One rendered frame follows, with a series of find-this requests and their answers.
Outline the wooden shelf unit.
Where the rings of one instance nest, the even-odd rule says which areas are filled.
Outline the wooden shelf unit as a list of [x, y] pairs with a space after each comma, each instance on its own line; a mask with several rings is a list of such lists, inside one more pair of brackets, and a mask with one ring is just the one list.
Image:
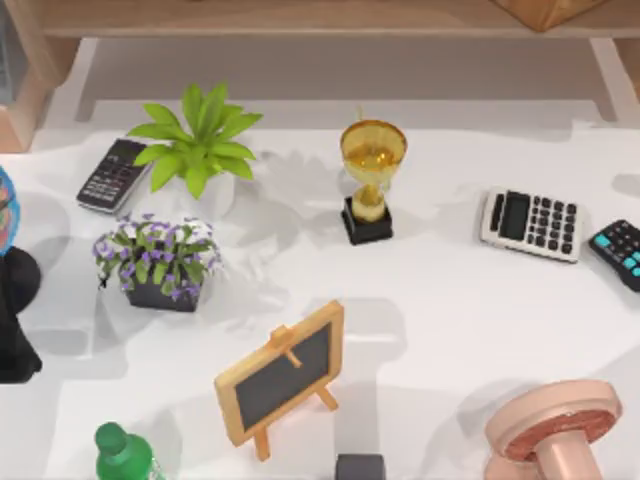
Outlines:
[[609, 0], [535, 32], [490, 0], [0, 0], [27, 58], [15, 101], [0, 101], [0, 152], [26, 151], [50, 91], [84, 37], [407, 35], [611, 38], [640, 101], [640, 0]]

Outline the purple flowers in dark pot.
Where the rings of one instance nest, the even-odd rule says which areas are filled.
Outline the purple flowers in dark pot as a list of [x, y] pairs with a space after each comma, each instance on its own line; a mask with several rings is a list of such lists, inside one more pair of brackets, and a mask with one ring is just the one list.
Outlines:
[[213, 232], [195, 217], [171, 223], [151, 213], [124, 216], [92, 246], [99, 286], [114, 278], [133, 307], [193, 313], [221, 262]]

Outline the black calculator with teal keys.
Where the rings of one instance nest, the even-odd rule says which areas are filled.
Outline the black calculator with teal keys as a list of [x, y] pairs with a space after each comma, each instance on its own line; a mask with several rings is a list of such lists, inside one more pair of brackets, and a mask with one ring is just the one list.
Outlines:
[[640, 293], [640, 229], [619, 219], [596, 232], [588, 244], [627, 288]]

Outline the wooden box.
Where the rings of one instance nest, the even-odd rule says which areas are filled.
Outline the wooden box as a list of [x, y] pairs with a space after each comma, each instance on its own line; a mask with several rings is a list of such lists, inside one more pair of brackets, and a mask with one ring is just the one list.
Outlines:
[[535, 32], [546, 32], [609, 0], [490, 0]]

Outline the white calculator with black keys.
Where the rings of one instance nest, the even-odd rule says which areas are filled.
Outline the white calculator with black keys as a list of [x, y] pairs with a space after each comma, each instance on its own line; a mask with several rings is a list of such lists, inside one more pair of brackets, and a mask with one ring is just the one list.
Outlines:
[[486, 193], [479, 237], [496, 248], [575, 264], [586, 217], [578, 203], [497, 187]]

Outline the dark grey block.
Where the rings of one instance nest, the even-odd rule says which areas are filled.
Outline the dark grey block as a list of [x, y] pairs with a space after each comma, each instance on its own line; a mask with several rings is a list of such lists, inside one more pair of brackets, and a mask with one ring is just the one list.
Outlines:
[[334, 480], [386, 480], [386, 465], [381, 454], [339, 454]]

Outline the wooden framed blackboard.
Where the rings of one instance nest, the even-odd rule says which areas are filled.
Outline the wooden framed blackboard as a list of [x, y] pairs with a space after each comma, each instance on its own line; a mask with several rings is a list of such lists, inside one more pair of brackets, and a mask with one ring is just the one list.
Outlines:
[[338, 402], [328, 385], [341, 372], [344, 307], [333, 300], [293, 326], [281, 325], [269, 340], [214, 381], [231, 443], [253, 441], [257, 458], [270, 457], [267, 429], [311, 396], [328, 410]]

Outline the gold trophy on black base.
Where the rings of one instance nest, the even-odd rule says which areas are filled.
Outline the gold trophy on black base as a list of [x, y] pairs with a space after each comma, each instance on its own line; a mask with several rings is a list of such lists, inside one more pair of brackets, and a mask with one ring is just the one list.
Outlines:
[[349, 241], [362, 245], [393, 237], [393, 220], [385, 193], [404, 160], [408, 142], [394, 124], [367, 119], [357, 110], [357, 121], [340, 138], [345, 171], [359, 183], [344, 199], [341, 217]]

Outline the green bottle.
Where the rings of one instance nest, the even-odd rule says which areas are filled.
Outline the green bottle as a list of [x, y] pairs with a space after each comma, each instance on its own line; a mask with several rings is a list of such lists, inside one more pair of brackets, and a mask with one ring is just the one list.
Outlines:
[[107, 422], [94, 434], [98, 480], [167, 480], [149, 442]]

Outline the green leafy plant white pot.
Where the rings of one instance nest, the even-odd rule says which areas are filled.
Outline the green leafy plant white pot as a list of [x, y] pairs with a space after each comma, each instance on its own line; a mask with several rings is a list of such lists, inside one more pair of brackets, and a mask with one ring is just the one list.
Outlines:
[[229, 102], [225, 83], [208, 92], [197, 84], [187, 86], [181, 99], [182, 118], [164, 104], [146, 103], [143, 108], [149, 120], [132, 127], [127, 135], [150, 142], [134, 164], [151, 168], [151, 192], [159, 192], [178, 178], [198, 200], [215, 177], [254, 178], [250, 163], [256, 156], [237, 137], [264, 115]]

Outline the blue globe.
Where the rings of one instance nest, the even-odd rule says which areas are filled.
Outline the blue globe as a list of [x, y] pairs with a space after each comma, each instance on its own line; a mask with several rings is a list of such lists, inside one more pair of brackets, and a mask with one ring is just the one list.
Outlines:
[[6, 171], [0, 167], [0, 257], [5, 256], [14, 244], [20, 214], [16, 188]]

